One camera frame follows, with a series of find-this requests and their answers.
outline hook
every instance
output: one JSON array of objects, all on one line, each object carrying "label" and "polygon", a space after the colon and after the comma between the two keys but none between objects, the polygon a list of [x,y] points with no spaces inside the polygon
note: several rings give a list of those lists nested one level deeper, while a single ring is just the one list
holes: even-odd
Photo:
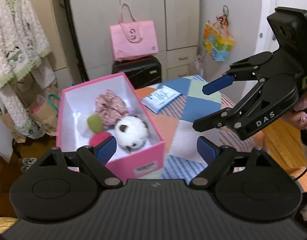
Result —
[{"label": "hook", "polygon": [[223,13],[224,16],[226,16],[226,18],[228,18],[228,15],[229,15],[229,8],[228,8],[227,5],[224,5],[224,6],[222,7],[222,13]]}]

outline white fluffy jacket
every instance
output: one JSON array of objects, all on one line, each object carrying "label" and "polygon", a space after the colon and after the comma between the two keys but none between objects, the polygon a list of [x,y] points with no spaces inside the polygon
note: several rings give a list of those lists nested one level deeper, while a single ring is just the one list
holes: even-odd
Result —
[{"label": "white fluffy jacket", "polygon": [[55,83],[55,74],[44,58],[51,52],[30,0],[0,0],[0,97],[24,135],[38,138],[39,127],[31,120],[10,84],[30,72],[42,89]]}]

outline black suitcase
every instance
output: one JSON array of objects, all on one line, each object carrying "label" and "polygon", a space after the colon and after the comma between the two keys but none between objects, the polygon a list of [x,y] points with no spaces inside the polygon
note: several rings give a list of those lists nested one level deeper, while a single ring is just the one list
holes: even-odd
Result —
[{"label": "black suitcase", "polygon": [[161,83],[161,64],[154,56],[115,62],[112,74],[124,72],[135,89]]}]

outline box label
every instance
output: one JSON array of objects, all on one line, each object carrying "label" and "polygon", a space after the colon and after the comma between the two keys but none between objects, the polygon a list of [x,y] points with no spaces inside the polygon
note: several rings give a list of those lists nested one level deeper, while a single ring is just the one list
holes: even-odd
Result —
[{"label": "box label", "polygon": [[144,175],[144,174],[147,174],[151,171],[156,170],[157,168],[158,168],[158,163],[157,163],[157,161],[154,161],[154,162],[148,163],[144,166],[135,168],[134,174],[135,174],[135,176]]}]

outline teal bag handle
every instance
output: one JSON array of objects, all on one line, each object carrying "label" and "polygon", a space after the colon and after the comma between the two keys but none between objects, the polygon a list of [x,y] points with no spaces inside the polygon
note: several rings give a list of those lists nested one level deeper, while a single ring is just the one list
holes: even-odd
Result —
[{"label": "teal bag handle", "polygon": [[59,100],[59,101],[60,101],[60,97],[57,96],[57,95],[55,95],[55,94],[50,94],[50,95],[48,95],[48,97],[47,97],[48,103],[52,106],[53,109],[55,109],[55,110],[58,112],[59,109],[52,103],[52,101],[51,101],[51,99],[50,99],[51,97],[53,97],[53,98],[55,98],[55,99],[57,99],[57,100]]}]

